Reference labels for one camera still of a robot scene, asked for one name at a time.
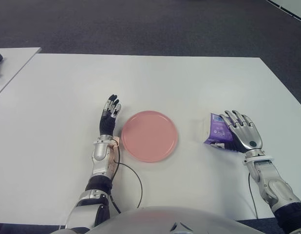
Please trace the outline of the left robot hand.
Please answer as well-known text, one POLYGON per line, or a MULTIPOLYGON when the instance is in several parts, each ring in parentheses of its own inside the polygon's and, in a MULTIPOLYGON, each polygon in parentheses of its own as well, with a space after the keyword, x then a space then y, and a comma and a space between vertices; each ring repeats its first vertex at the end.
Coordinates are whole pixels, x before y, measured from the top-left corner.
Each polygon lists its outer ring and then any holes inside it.
POLYGON ((106 101, 99 123, 100 135, 113 136, 115 121, 121 110, 117 95, 111 95, 106 101))

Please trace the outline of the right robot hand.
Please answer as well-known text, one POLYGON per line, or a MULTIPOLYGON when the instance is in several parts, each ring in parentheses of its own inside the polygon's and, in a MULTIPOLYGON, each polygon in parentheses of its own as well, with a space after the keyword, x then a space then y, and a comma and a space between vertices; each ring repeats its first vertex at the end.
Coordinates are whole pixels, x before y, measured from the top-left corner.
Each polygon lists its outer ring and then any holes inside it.
POLYGON ((243 153, 247 157, 264 155, 262 138, 254 122, 248 116, 236 110, 226 110, 225 114, 220 114, 220 117, 231 132, 232 141, 212 142, 211 146, 243 153))

